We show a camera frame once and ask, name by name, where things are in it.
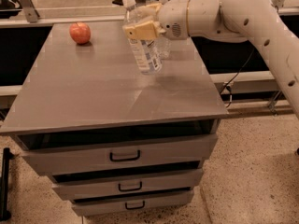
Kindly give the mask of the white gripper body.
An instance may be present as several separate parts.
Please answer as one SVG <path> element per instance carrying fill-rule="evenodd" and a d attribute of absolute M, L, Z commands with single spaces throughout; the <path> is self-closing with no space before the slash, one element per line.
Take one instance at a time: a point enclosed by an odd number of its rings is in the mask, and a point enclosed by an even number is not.
<path fill-rule="evenodd" d="M 171 40 L 184 40 L 188 35 L 187 7 L 190 0 L 170 0 L 160 8 L 158 22 Z"/>

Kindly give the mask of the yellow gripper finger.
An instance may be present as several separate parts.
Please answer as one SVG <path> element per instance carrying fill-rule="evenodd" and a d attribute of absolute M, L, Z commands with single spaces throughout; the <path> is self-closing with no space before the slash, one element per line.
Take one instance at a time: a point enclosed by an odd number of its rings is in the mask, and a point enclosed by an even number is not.
<path fill-rule="evenodd" d="M 138 7 L 137 10 L 143 17 L 156 16 L 163 5 L 161 3 L 152 3 Z"/>
<path fill-rule="evenodd" d="M 125 24 L 122 30 L 129 39 L 135 40 L 154 40 L 166 33 L 158 21 Z"/>

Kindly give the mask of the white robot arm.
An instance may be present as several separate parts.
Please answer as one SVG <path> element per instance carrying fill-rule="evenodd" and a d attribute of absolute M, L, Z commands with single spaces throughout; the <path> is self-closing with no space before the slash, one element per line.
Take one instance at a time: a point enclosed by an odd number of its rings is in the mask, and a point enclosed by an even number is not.
<path fill-rule="evenodd" d="M 271 0 L 170 0 L 135 9 L 136 21 L 123 26 L 134 40 L 201 36 L 214 41 L 248 40 L 299 116 L 299 38 Z"/>

